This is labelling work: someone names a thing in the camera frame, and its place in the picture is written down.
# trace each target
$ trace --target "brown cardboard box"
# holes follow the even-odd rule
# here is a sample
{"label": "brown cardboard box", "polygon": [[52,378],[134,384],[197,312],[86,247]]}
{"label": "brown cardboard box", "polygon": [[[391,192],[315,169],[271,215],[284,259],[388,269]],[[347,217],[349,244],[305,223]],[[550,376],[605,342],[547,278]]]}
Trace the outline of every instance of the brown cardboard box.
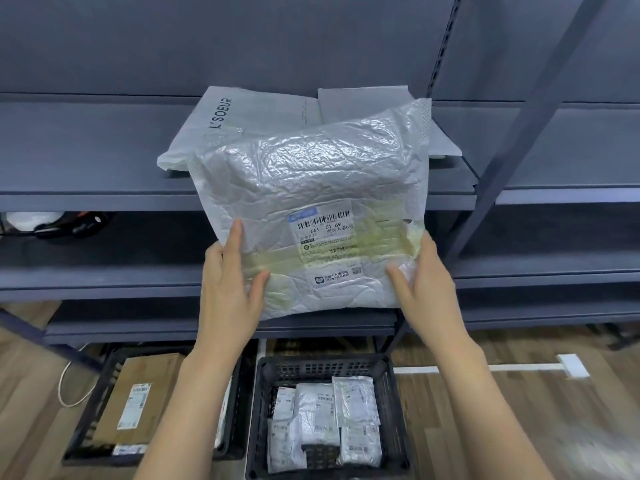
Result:
{"label": "brown cardboard box", "polygon": [[183,359],[178,353],[126,359],[93,441],[121,445],[149,443],[171,398]]}

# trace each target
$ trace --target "hand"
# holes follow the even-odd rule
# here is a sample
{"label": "hand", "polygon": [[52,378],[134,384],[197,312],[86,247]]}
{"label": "hand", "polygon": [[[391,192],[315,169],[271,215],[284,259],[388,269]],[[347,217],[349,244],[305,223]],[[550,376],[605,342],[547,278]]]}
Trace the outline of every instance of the hand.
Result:
{"label": "hand", "polygon": [[456,286],[427,232],[422,236],[413,288],[397,266],[389,264],[387,273],[407,322],[434,353],[452,340],[468,339]]}
{"label": "hand", "polygon": [[200,320],[195,349],[235,364],[251,339],[264,306],[264,285],[268,271],[261,271],[252,282],[249,295],[244,291],[240,244],[242,222],[235,220],[224,247],[216,242],[207,250],[202,270]]}

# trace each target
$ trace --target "barcode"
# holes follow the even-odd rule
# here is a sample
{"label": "barcode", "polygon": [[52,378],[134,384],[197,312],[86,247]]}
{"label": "barcode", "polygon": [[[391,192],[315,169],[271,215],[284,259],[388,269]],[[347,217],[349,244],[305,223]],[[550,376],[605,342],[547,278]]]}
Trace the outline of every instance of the barcode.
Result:
{"label": "barcode", "polygon": [[345,217],[349,217],[351,215],[350,210],[342,210],[340,212],[334,212],[332,214],[327,214],[324,216],[314,217],[313,219],[307,219],[306,221],[302,221],[298,223],[298,229],[306,229],[307,227],[317,226],[320,224],[327,224],[334,222],[338,219],[343,219]]}

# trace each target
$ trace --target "right hand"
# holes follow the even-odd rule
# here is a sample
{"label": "right hand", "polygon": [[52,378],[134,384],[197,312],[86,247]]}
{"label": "right hand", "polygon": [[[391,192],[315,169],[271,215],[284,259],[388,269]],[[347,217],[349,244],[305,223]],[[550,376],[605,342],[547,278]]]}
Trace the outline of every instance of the right hand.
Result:
{"label": "right hand", "polygon": [[402,271],[389,263],[387,273],[404,316],[433,351],[452,341],[468,339],[451,275],[438,257],[436,244],[425,231],[411,286]]}

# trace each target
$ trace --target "black plastic basket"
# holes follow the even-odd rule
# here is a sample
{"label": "black plastic basket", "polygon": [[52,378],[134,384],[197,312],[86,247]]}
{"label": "black plastic basket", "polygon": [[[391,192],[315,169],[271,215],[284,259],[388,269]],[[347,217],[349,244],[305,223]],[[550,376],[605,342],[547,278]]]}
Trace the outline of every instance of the black plastic basket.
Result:
{"label": "black plastic basket", "polygon": [[[107,400],[116,383],[124,361],[129,357],[181,353],[187,355],[193,345],[188,346],[141,346],[114,351],[105,362],[98,382],[68,444],[62,464],[65,466],[133,467],[142,460],[142,454],[113,456],[112,445],[96,445],[92,442]],[[255,372],[257,341],[252,340],[234,369],[229,389],[225,429],[220,446],[213,451],[212,459],[240,460],[244,457],[247,429],[249,427],[251,392]]]}
{"label": "black plastic basket", "polygon": [[[337,466],[339,448],[304,446],[307,469],[269,474],[267,471],[267,419],[273,414],[278,387],[295,387],[302,382],[331,382],[333,376],[370,376],[380,415],[380,468],[358,465]],[[411,470],[409,441],[396,386],[394,368],[382,354],[351,354],[325,357],[274,356],[260,360],[255,378],[252,423],[245,475],[248,480],[307,480],[382,478],[402,476]]]}

